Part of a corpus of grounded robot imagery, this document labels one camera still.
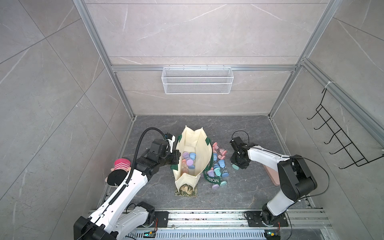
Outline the pink hourglass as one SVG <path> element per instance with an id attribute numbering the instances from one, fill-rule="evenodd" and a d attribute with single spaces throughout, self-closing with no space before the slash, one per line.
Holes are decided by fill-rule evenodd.
<path id="1" fill-rule="evenodd" d="M 182 174 L 183 173 L 188 173 L 189 172 L 189 169 L 188 169 L 188 165 L 187 165 L 187 160 L 186 159 L 182 159 Z"/>

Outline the purple hourglass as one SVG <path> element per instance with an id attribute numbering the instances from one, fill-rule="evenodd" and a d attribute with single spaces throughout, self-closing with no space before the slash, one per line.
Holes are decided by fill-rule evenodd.
<path id="1" fill-rule="evenodd" d="M 190 152 L 182 153 L 182 164 L 188 168 L 194 165 L 194 154 Z"/>

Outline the cream canvas tote bag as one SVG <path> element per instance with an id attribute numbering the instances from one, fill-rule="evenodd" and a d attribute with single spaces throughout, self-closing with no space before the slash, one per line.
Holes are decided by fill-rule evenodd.
<path id="1" fill-rule="evenodd" d="M 213 143 L 203 128 L 192 130 L 186 126 L 177 138 L 176 150 L 181 156 L 179 163 L 172 165 L 171 169 L 177 195 L 196 196 L 200 178 L 209 182 L 213 190 L 228 184 L 225 162 L 228 151 Z"/>

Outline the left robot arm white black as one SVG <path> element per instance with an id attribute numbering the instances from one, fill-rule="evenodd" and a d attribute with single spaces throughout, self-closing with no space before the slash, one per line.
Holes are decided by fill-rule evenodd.
<path id="1" fill-rule="evenodd" d="M 156 131 L 161 139 L 155 139 L 151 147 L 139 155 L 142 140 L 147 132 Z M 110 197 L 88 218 L 79 217 L 74 224 L 75 240 L 122 240 L 134 229 L 155 223 L 155 208 L 141 202 L 127 215 L 122 214 L 132 199 L 164 165 L 176 165 L 181 153 L 174 149 L 178 139 L 172 134 L 150 127 L 141 134 L 131 169 Z"/>

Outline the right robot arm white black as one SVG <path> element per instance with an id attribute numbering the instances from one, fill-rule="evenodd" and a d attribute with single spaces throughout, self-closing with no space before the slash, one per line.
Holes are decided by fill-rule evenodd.
<path id="1" fill-rule="evenodd" d="M 280 155 L 259 145 L 246 144 L 240 137 L 232 139 L 230 144 L 234 149 L 233 165 L 246 169 L 254 161 L 278 172 L 281 189 L 263 205 L 261 212 L 262 223 L 266 226 L 276 224 L 290 206 L 318 187 L 305 159 L 299 155 Z"/>

